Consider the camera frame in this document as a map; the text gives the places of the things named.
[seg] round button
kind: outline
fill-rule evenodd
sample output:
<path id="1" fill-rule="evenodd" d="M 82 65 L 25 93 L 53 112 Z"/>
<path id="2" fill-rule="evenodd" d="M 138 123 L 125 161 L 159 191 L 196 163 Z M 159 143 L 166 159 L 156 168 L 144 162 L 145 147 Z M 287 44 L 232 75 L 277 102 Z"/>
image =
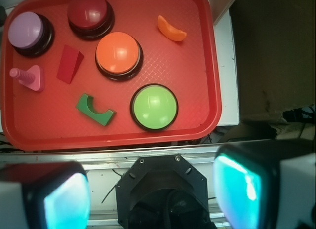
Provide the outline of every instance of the round button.
<path id="1" fill-rule="evenodd" d="M 33 12 L 18 15 L 9 27 L 10 43 L 18 48 L 27 49 L 35 45 L 43 34 L 43 22 Z"/>
<path id="2" fill-rule="evenodd" d="M 71 0 L 68 5 L 69 21 L 81 29 L 94 29 L 100 26 L 106 15 L 105 0 Z"/>
<path id="3" fill-rule="evenodd" d="M 130 108 L 135 122 L 145 130 L 163 130 L 175 121 L 178 114 L 175 95 L 159 84 L 140 88 L 134 94 Z"/>
<path id="4" fill-rule="evenodd" d="M 132 69 L 139 60 L 136 40 L 122 32 L 114 32 L 103 37 L 96 50 L 97 63 L 108 72 L 123 74 Z"/>

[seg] dark red button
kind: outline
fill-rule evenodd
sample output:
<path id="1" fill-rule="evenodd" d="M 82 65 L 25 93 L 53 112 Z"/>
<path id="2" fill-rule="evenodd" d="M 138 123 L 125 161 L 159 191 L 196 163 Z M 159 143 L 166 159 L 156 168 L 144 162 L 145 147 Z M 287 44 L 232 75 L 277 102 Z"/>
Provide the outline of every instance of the dark red button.
<path id="1" fill-rule="evenodd" d="M 68 5 L 68 19 L 78 28 L 94 29 L 106 19 L 105 0 L 71 0 Z"/>

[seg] red tray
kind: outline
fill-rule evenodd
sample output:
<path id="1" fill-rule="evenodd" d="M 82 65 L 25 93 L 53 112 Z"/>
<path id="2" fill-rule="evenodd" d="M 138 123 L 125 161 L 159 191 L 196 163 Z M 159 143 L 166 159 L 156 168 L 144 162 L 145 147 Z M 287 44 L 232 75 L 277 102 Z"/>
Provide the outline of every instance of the red tray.
<path id="1" fill-rule="evenodd" d="M 97 41 L 77 38 L 69 28 L 71 0 L 26 0 L 9 15 L 3 32 L 1 60 L 2 124 L 6 137 L 24 150 L 51 150 L 119 146 L 198 139 L 210 133 L 221 115 L 221 98 L 212 17 L 207 0 L 107 0 L 113 7 L 112 31 L 126 32 L 142 46 L 140 73 L 124 82 L 105 78 L 95 65 Z M 8 41 L 8 27 L 20 13 L 33 11 L 54 26 L 52 47 L 38 58 L 19 55 Z M 157 17 L 188 33 L 181 42 L 167 39 Z M 71 84 L 56 78 L 64 45 L 84 54 Z M 36 93 L 9 76 L 13 67 L 39 65 L 45 72 L 45 90 Z M 132 120 L 129 103 L 134 92 L 149 83 L 170 88 L 179 103 L 175 122 L 165 131 L 149 133 Z M 83 93 L 94 96 L 97 111 L 117 112 L 103 127 L 75 106 Z"/>

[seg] wire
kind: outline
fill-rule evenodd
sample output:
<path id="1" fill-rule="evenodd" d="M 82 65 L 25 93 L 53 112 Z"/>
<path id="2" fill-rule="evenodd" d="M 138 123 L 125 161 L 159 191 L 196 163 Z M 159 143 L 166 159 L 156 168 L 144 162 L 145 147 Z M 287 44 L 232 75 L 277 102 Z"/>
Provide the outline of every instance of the wire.
<path id="1" fill-rule="evenodd" d="M 312 110 L 312 112 L 315 114 L 315 111 L 314 111 L 314 109 L 312 108 L 312 107 L 309 107 L 311 110 Z"/>
<path id="2" fill-rule="evenodd" d="M 0 140 L 0 145 L 5 145 L 5 144 L 12 145 L 12 143 L 10 142 Z"/>
<path id="3" fill-rule="evenodd" d="M 207 137 L 204 139 L 204 141 L 203 141 L 201 144 L 204 144 L 205 141 L 206 141 L 208 138 L 210 139 L 210 141 L 211 141 L 211 143 L 212 143 L 212 139 L 211 139 L 211 137 L 210 137 L 210 134 L 208 134 Z"/>
<path id="4" fill-rule="evenodd" d="M 171 198 L 178 192 L 178 190 L 171 190 L 168 195 L 167 195 L 167 199 L 164 203 L 164 207 L 163 207 L 163 224 L 164 224 L 164 228 L 165 229 L 171 229 L 171 218 L 170 218 L 170 213 L 169 213 L 169 203 Z"/>
<path id="5" fill-rule="evenodd" d="M 301 135 L 302 135 L 302 133 L 303 133 L 303 131 L 304 131 L 304 129 L 305 129 L 305 125 L 306 125 L 306 123 L 304 123 L 304 124 L 302 125 L 301 132 L 300 132 L 300 135 L 298 136 L 298 139 L 301 138 Z"/>
<path id="6" fill-rule="evenodd" d="M 104 202 L 104 200 L 109 196 L 109 194 L 112 192 L 112 190 L 115 188 L 115 185 L 110 189 L 110 191 L 107 193 L 107 195 L 104 197 L 101 203 Z"/>
<path id="7" fill-rule="evenodd" d="M 312 117 L 313 114 L 315 114 L 315 113 L 312 113 L 312 112 L 306 112 L 306 111 L 304 111 L 304 110 L 302 110 L 302 109 L 300 109 L 300 111 L 301 111 L 301 113 L 307 115 L 308 117 Z"/>
<path id="8" fill-rule="evenodd" d="M 15 149 L 15 148 L 0 148 L 0 153 L 11 153 L 11 152 L 14 152 L 14 151 L 24 151 L 24 150 Z"/>
<path id="9" fill-rule="evenodd" d="M 119 175 L 121 178 L 123 177 L 123 175 L 122 174 L 120 174 L 120 173 L 118 173 L 118 172 L 116 172 L 114 169 L 112 169 L 112 171 L 115 173 L 115 174 L 117 174 L 117 175 Z M 109 196 L 109 194 L 112 192 L 112 190 L 115 188 L 115 185 L 110 189 L 110 191 L 107 193 L 107 195 L 104 197 L 104 199 L 102 200 L 102 202 L 101 203 L 103 203 L 104 202 L 104 200 Z"/>
<path id="10" fill-rule="evenodd" d="M 208 139 L 209 139 L 210 143 L 212 143 L 212 139 L 211 139 L 210 134 L 208 135 Z"/>
<path id="11" fill-rule="evenodd" d="M 117 175 L 119 175 L 119 176 L 121 176 L 121 177 L 124 176 L 124 175 L 120 174 L 119 172 L 116 172 L 114 169 L 112 169 L 112 171 L 113 171 L 115 174 L 117 174 Z"/>

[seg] pink peg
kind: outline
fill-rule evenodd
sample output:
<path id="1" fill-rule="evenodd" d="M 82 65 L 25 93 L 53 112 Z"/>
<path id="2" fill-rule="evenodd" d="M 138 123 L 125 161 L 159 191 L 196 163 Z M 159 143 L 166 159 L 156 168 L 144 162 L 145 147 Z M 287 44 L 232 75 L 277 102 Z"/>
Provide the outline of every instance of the pink peg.
<path id="1" fill-rule="evenodd" d="M 27 71 L 13 68 L 10 70 L 10 76 L 33 91 L 41 92 L 44 90 L 44 71 L 38 65 L 30 67 Z"/>

